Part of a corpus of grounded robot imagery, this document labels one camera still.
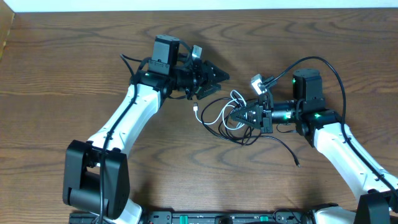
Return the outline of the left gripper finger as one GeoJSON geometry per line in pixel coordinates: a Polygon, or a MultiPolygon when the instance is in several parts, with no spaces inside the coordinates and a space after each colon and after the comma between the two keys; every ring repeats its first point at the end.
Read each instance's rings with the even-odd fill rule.
{"type": "Polygon", "coordinates": [[[221,90],[220,84],[207,84],[198,89],[198,91],[196,92],[196,97],[198,100],[201,100],[220,90],[221,90]]]}
{"type": "Polygon", "coordinates": [[[203,62],[203,71],[205,73],[205,80],[208,84],[217,84],[229,80],[229,74],[218,68],[209,60],[203,62]]]}

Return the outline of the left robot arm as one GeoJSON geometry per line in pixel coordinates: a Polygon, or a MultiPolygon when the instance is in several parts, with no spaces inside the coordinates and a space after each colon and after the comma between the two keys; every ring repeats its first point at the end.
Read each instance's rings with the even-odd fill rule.
{"type": "Polygon", "coordinates": [[[200,100],[229,79],[201,53],[197,45],[157,35],[152,56],[130,72],[126,96],[106,124],[87,141],[73,140],[67,147],[63,202],[89,213],[82,223],[139,223],[142,208],[129,198],[127,158],[143,127],[173,91],[200,100]]]}

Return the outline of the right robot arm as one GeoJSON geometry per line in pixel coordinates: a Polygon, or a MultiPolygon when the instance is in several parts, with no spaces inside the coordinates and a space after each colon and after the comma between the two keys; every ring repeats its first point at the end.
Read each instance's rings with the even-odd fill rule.
{"type": "Polygon", "coordinates": [[[358,201],[355,212],[332,203],[303,213],[299,223],[390,223],[397,211],[397,177],[385,170],[356,140],[343,117],[326,108],[320,72],[299,69],[292,77],[293,100],[274,102],[273,77],[256,75],[251,85],[259,98],[234,110],[231,119],[271,133],[273,124],[294,123],[296,132],[323,154],[358,201]]]}

